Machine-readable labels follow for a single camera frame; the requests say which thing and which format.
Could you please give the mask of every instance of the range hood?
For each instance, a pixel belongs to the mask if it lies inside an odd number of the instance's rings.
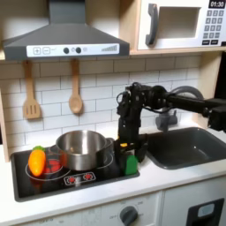
[[[85,0],[49,0],[49,25],[4,41],[6,60],[128,56],[129,43],[86,24]]]

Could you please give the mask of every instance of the black stovetop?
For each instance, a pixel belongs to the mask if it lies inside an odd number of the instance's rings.
[[[40,177],[34,177],[28,168],[27,163],[31,150],[11,156],[16,201],[35,200],[139,176],[139,172],[135,175],[125,176],[117,164],[113,151],[106,154],[104,164],[99,168],[75,171],[60,165],[59,155],[54,154],[54,149],[55,147],[46,148],[46,168]]]

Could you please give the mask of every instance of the wooden spoon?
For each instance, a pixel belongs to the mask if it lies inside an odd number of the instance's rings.
[[[41,111],[39,103],[34,98],[32,63],[30,61],[25,61],[23,66],[26,79],[26,101],[23,107],[24,117],[27,119],[38,118],[41,115]]]
[[[80,113],[82,100],[79,95],[79,61],[72,60],[72,96],[69,105],[73,113]]]

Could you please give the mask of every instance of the microwave door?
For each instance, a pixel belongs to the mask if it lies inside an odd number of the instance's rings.
[[[206,47],[203,41],[210,33],[214,39],[218,32],[212,32],[211,29],[216,29],[216,26],[211,27],[211,25],[209,25],[209,34],[205,30],[209,2],[206,0],[196,2],[194,5],[193,0],[189,3],[183,1],[181,5],[175,6],[176,3],[173,5],[171,1],[142,0],[138,49]]]

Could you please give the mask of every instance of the white wall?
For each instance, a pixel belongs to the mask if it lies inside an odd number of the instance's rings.
[[[35,61],[33,67],[35,97],[41,104],[42,118],[26,120],[22,106],[26,85],[21,62],[0,63],[4,117],[9,147],[56,139],[72,130],[93,130],[108,136],[117,129],[117,95],[134,81],[149,86],[162,85],[167,90],[183,85],[196,87],[200,56],[136,56],[135,58],[92,57],[81,60],[80,94],[84,111],[72,114],[70,62]],[[178,111],[178,117],[190,117]],[[154,125],[156,114],[143,110],[142,126]]]
[[[119,0],[87,0],[87,23],[118,36]],[[49,23],[45,0],[0,0],[0,41],[25,34]],[[0,61],[0,88],[9,147],[55,140],[71,130],[88,129],[108,136],[117,130],[116,97],[133,81],[167,90],[196,87],[200,56],[91,57],[80,61],[80,94],[84,112],[72,114],[70,62],[64,59],[35,61],[35,97],[42,118],[27,121],[22,106],[26,99],[24,72],[20,62]],[[178,111],[179,119],[191,114]],[[142,126],[154,124],[156,115],[142,112]]]

